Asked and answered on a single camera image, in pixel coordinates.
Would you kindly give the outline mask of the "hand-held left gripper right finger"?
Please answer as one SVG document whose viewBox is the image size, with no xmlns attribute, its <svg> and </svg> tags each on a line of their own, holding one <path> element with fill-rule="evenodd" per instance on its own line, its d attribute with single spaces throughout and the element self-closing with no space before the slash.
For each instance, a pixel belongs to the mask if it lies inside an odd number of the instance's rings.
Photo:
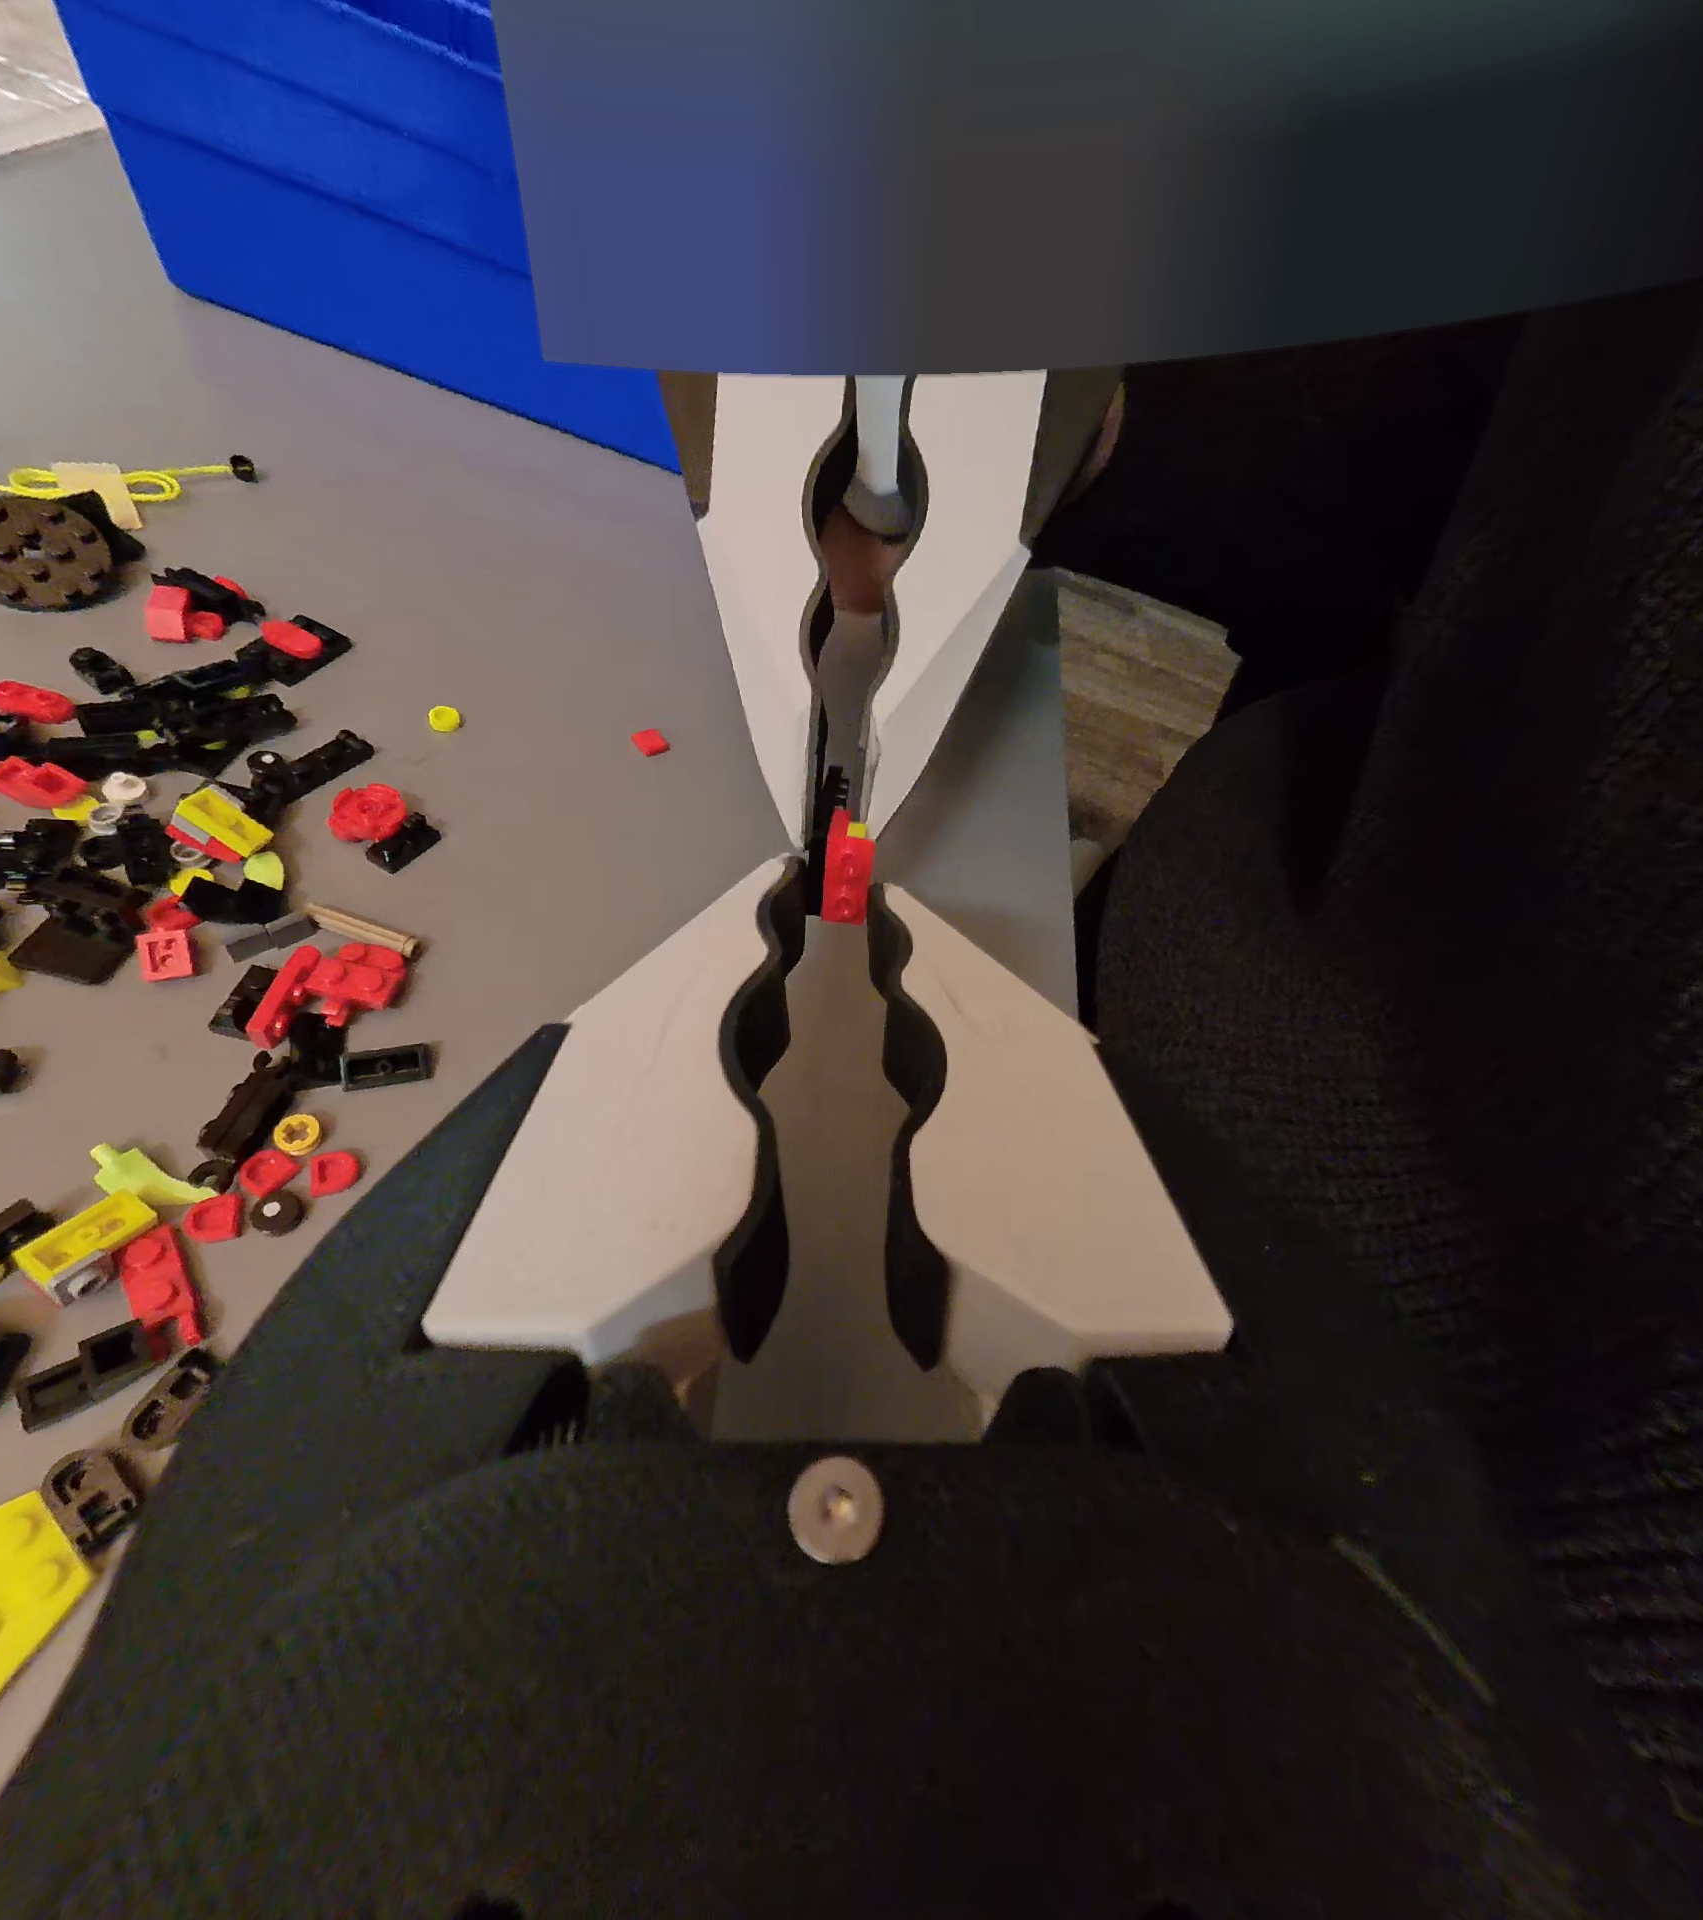
<svg viewBox="0 0 1703 1920">
<path fill-rule="evenodd" d="M 1219 1353 L 1235 1316 L 1093 1037 L 893 884 L 868 980 L 905 1103 L 884 1269 L 911 1361 L 999 1405 L 1034 1369 Z"/>
</svg>

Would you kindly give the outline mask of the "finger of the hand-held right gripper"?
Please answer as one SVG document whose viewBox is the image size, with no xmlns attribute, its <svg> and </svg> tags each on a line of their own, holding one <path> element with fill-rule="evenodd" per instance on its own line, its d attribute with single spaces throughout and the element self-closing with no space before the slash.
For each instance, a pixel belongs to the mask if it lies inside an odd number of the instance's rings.
<svg viewBox="0 0 1703 1920">
<path fill-rule="evenodd" d="M 807 634 L 823 583 L 812 481 L 841 420 L 840 376 L 720 374 L 709 505 L 696 527 L 746 733 L 796 847 L 812 800 Z"/>
<path fill-rule="evenodd" d="M 947 733 L 1029 564 L 1022 507 L 1044 374 L 859 376 L 862 482 L 911 482 L 863 719 L 863 825 L 884 830 Z"/>
</svg>

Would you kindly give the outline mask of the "blue plastic bin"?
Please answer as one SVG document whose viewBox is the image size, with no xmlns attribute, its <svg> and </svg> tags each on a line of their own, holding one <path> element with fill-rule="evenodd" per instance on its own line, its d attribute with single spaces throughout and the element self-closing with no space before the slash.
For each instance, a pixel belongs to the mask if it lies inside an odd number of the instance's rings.
<svg viewBox="0 0 1703 1920">
<path fill-rule="evenodd" d="M 678 470 L 656 374 L 545 363 L 487 3 L 57 3 L 195 298 Z"/>
</svg>

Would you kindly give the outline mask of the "person's right hand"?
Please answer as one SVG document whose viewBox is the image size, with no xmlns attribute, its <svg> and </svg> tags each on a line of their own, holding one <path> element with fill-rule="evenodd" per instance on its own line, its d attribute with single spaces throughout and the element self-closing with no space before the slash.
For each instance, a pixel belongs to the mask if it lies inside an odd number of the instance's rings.
<svg viewBox="0 0 1703 1920">
<path fill-rule="evenodd" d="M 831 605 L 840 618 L 881 618 L 888 588 L 901 564 L 901 541 L 884 541 L 868 533 L 848 505 L 840 501 L 816 533 Z"/>
</svg>

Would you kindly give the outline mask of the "pile of loose lego pieces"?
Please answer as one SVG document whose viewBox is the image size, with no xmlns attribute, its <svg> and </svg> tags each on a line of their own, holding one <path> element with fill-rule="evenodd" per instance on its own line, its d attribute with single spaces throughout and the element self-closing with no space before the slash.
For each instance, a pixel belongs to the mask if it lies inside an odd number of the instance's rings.
<svg viewBox="0 0 1703 1920">
<path fill-rule="evenodd" d="M 272 618 L 224 574 L 143 579 L 140 625 L 212 658 L 138 677 L 76 647 L 59 686 L 0 677 L 0 996 L 22 985 L 191 981 L 201 935 L 224 937 L 236 985 L 212 1035 L 249 1065 L 173 1175 L 138 1147 L 90 1150 L 98 1198 L 0 1207 L 0 1405 L 33 1436 L 135 1387 L 121 1441 L 47 1468 L 0 1501 L 0 1697 L 95 1583 L 140 1513 L 121 1454 L 168 1450 L 218 1369 L 190 1244 L 280 1238 L 310 1202 L 345 1194 L 362 1157 L 325 1147 L 310 1091 L 409 1087 L 431 1044 L 356 1048 L 351 1025 L 405 996 L 420 941 L 328 904 L 297 908 L 280 828 L 305 800 L 372 869 L 402 873 L 439 828 L 384 781 L 349 784 L 375 755 L 339 730 L 288 755 L 284 695 L 353 641 L 310 614 Z M 0 1048 L 0 1098 L 25 1065 Z"/>
</svg>

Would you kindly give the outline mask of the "black beam lego assembly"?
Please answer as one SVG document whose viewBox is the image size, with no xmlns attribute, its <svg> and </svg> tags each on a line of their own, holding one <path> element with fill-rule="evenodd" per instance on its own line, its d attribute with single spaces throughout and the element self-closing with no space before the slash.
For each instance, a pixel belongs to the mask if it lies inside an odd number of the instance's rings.
<svg viewBox="0 0 1703 1920">
<path fill-rule="evenodd" d="M 863 925 L 873 873 L 874 839 L 852 810 L 849 777 L 825 766 L 807 836 L 807 910 L 825 925 Z"/>
</svg>

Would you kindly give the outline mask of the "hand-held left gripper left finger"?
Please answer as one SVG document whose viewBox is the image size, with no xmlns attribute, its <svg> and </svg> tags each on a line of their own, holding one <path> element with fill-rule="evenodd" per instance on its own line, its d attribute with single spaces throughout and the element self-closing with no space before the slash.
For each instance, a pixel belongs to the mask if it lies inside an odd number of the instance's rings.
<svg viewBox="0 0 1703 1920">
<path fill-rule="evenodd" d="M 790 1048 L 807 865 L 761 862 L 563 1024 L 421 1316 L 437 1347 L 759 1356 L 790 1273 L 759 1098 Z"/>
</svg>

